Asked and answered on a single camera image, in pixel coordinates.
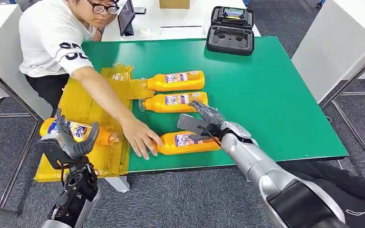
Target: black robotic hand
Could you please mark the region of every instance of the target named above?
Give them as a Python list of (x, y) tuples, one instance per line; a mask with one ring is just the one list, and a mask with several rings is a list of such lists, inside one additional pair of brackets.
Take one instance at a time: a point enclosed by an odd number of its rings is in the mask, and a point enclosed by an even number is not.
[(202, 119), (210, 124), (219, 125), (221, 122), (226, 121), (216, 108), (206, 106), (199, 101), (192, 101), (192, 103), (189, 103), (188, 105), (194, 107), (199, 112)]
[(194, 107), (203, 120), (194, 118), (187, 114), (181, 114), (178, 119), (177, 127), (195, 134), (190, 135), (190, 139), (194, 141), (213, 138), (216, 142), (221, 137), (221, 123), (226, 119), (219, 113), (216, 108), (209, 107), (199, 101), (189, 103)]
[(61, 115), (61, 109), (57, 110), (56, 122), (57, 129), (43, 136), (39, 144), (51, 166), (59, 170), (61, 164), (67, 164), (92, 151), (99, 127), (98, 122), (94, 122), (88, 138), (82, 142), (76, 142), (70, 130), (70, 122), (65, 121), (65, 116)]

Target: bottle label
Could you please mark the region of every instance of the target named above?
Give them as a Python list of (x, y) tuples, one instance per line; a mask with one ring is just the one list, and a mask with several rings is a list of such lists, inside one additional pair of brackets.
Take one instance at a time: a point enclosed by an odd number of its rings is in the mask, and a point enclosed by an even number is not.
[(188, 145), (192, 145), (192, 144), (199, 144), (202, 143), (201, 141), (194, 141), (192, 139), (189, 138), (190, 134), (178, 134), (174, 137), (175, 139), (175, 146), (180, 147), (180, 146), (188, 146)]
[(188, 76), (187, 73), (185, 72), (166, 75), (166, 83), (185, 82), (185, 81), (188, 81)]
[[(87, 139), (88, 135), (86, 134), (86, 132), (87, 129), (90, 128), (90, 126), (70, 121), (69, 128), (76, 142), (81, 142)], [(58, 123), (56, 120), (54, 120), (54, 122), (52, 122), (52, 124), (48, 128), (48, 134), (53, 134), (56, 133), (57, 131), (58, 131)]]
[(189, 102), (188, 94), (166, 96), (166, 105), (188, 104)]

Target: white desk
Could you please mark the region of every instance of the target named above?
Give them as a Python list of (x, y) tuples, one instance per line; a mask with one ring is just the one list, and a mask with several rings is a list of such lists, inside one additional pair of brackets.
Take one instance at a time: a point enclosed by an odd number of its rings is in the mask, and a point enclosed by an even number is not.
[(292, 62), (318, 103), (354, 75), (365, 63), (365, 0), (327, 0)]
[[(42, 119), (46, 119), (51, 116), (52, 107), (38, 96), (19, 71), (23, 61), (19, 35), (22, 13), (16, 4), (0, 5), (0, 78)], [(0, 88), (0, 96), (8, 95)]]
[[(146, 14), (137, 14), (132, 21), (135, 35), (120, 36), (116, 19), (104, 30), (102, 41), (206, 38), (215, 6), (245, 8), (242, 0), (191, 0), (190, 8), (186, 10), (161, 9), (159, 0), (132, 0), (132, 4), (135, 8), (146, 8)], [(261, 36), (256, 26), (252, 31), (256, 37)]]

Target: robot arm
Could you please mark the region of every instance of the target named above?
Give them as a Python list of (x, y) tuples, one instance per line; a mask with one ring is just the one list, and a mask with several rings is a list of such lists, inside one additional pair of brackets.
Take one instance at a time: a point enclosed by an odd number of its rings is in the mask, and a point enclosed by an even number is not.
[(214, 108), (193, 101), (204, 121), (181, 114), (177, 126), (193, 140), (212, 137), (260, 191), (267, 214), (278, 228), (346, 228), (337, 203), (315, 183), (277, 165), (242, 126), (226, 121)]
[[(93, 149), (99, 128), (98, 123), (94, 123), (89, 137), (78, 143), (60, 113), (61, 110), (58, 110), (58, 130), (39, 140), (51, 166), (61, 169), (64, 186), (42, 228), (82, 228), (101, 195), (94, 166), (86, 157)], [(65, 181), (62, 177), (64, 169), (69, 169)]]

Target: green table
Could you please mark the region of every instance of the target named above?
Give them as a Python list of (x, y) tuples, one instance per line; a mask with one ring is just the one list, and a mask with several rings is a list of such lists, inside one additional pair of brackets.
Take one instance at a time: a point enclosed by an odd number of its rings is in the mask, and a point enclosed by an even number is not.
[[(249, 57), (209, 52), (202, 39), (89, 42), (83, 49), (99, 72), (115, 62), (134, 66), (133, 78), (202, 70), (209, 105), (246, 128), (276, 161), (348, 156), (276, 37), (255, 38)], [(159, 135), (180, 131), (179, 114), (140, 112), (137, 101), (133, 113)], [(131, 151), (129, 172), (226, 165), (234, 162), (223, 151), (159, 154), (148, 161)]]

